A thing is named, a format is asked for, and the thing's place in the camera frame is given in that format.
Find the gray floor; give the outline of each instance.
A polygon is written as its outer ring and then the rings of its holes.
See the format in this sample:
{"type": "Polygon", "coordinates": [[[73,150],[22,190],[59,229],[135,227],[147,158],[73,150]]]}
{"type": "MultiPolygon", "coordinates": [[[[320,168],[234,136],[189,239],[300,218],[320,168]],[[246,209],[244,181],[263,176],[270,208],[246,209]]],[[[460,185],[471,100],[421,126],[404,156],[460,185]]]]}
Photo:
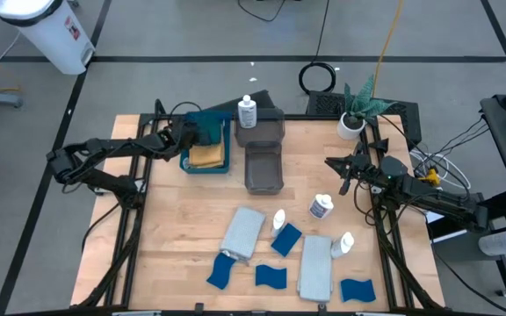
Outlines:
{"type": "MultiPolygon", "coordinates": [[[[80,0],[76,11],[85,31],[95,28],[103,0],[80,0]]],[[[490,0],[506,35],[506,1],[490,0]]],[[[252,11],[270,16],[278,1],[243,0],[252,11]]],[[[317,46],[323,1],[286,2],[270,24],[242,12],[234,1],[112,0],[98,41],[99,56],[310,55],[317,46]]],[[[321,55],[378,55],[395,11],[394,1],[331,0],[321,55]]],[[[0,20],[0,52],[15,30],[0,20]]],[[[40,55],[22,38],[11,56],[40,55]]],[[[406,0],[387,55],[504,56],[479,0],[406,0]]],[[[267,89],[276,106],[302,113],[307,97],[297,84],[305,62],[96,62],[91,64],[66,135],[66,143],[106,138],[116,115],[150,112],[159,97],[170,110],[181,101],[214,105],[267,89]]],[[[373,62],[333,62],[335,92],[348,82],[358,90],[373,62]]],[[[5,62],[19,77],[25,106],[0,106],[0,290],[70,98],[75,76],[61,75],[45,62],[5,62]]],[[[307,73],[313,89],[327,75],[307,73]]],[[[0,72],[0,87],[13,82],[0,72]]],[[[399,63],[382,66],[377,97],[417,102],[423,142],[439,149],[478,119],[479,101],[506,93],[506,62],[399,63]]],[[[506,173],[487,133],[450,156],[487,197],[506,190],[506,173]]],[[[86,190],[64,196],[52,183],[25,258],[8,312],[64,308],[74,286],[80,242],[94,197],[86,190]]],[[[502,282],[492,262],[453,262],[476,289],[494,298],[502,282]]],[[[446,304],[458,311],[499,313],[467,291],[438,264],[446,304]]]]}

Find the gray towel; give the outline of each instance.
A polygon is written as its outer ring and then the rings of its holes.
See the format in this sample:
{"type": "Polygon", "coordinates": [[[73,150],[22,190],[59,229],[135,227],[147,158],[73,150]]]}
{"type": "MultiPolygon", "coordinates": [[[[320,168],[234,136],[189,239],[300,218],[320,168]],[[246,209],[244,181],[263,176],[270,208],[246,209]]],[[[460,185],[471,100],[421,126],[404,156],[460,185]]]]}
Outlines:
{"type": "Polygon", "coordinates": [[[238,207],[221,242],[220,251],[236,260],[248,261],[255,251],[264,218],[261,212],[238,207]]]}
{"type": "Polygon", "coordinates": [[[300,298],[319,303],[331,300],[333,291],[331,266],[331,238],[306,236],[297,290],[300,298]]]}

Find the blue tray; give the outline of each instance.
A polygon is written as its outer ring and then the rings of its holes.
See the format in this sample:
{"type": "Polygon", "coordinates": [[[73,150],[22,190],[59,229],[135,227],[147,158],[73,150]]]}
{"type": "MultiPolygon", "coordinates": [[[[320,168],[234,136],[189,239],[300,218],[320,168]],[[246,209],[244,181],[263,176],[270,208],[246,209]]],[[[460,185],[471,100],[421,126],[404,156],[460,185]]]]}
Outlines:
{"type": "Polygon", "coordinates": [[[210,117],[217,118],[222,121],[223,132],[222,137],[224,138],[224,165],[218,168],[185,168],[188,166],[189,151],[183,150],[181,152],[181,159],[179,161],[179,167],[188,174],[224,174],[229,171],[229,145],[231,143],[230,130],[232,123],[232,112],[229,111],[195,111],[189,112],[186,115],[189,120],[194,120],[198,117],[210,117]]]}

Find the wooden tabletop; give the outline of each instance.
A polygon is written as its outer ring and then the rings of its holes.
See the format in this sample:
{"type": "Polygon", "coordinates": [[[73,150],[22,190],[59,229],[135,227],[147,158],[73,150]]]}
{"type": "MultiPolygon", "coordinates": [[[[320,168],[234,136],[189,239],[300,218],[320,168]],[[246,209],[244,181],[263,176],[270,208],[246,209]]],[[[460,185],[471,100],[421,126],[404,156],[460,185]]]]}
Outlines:
{"type": "MultiPolygon", "coordinates": [[[[134,137],[138,118],[137,115],[118,116],[112,137],[134,137]]],[[[399,117],[392,116],[390,119],[401,126],[399,117]]],[[[390,139],[388,154],[410,166],[403,136],[382,118],[379,128],[382,139],[390,139]]],[[[286,121],[282,146],[285,186],[277,196],[248,194],[243,185],[244,150],[235,140],[231,143],[231,166],[226,175],[187,175],[179,168],[178,158],[170,162],[155,161],[129,307],[191,310],[195,303],[202,302],[207,310],[316,311],[316,303],[300,299],[296,291],[303,239],[294,245],[286,258],[271,249],[271,218],[282,208],[286,210],[286,220],[304,235],[320,234],[336,239],[349,231],[354,236],[355,244],[351,251],[333,261],[334,290],[327,304],[329,311],[388,310],[375,229],[368,226],[364,216],[354,208],[354,181],[348,194],[339,196],[337,192],[342,180],[324,163],[326,157],[351,154],[356,143],[355,140],[340,139],[334,121],[286,121]],[[323,220],[315,219],[307,211],[317,193],[330,194],[335,205],[334,211],[323,220]],[[228,287],[222,291],[206,280],[212,272],[213,260],[219,253],[228,224],[240,205],[265,213],[267,220],[249,267],[236,263],[228,287]],[[287,268],[286,289],[255,286],[255,267],[258,264],[287,268]],[[342,303],[338,284],[345,278],[372,279],[376,300],[371,303],[355,300],[342,303]]],[[[127,174],[130,160],[108,159],[104,171],[117,176],[127,174]]],[[[112,195],[97,197],[91,222],[115,203],[112,195]]],[[[358,203],[361,208],[370,209],[368,191],[358,190],[358,203]]],[[[119,214],[114,213],[97,226],[88,238],[72,304],[85,299],[110,266],[119,214]]],[[[405,212],[399,227],[409,269],[431,297],[443,305],[423,215],[405,212]]],[[[399,274],[394,265],[392,271],[398,305],[403,305],[399,274]]],[[[119,302],[123,281],[124,271],[121,271],[115,302],[119,302]]]]}

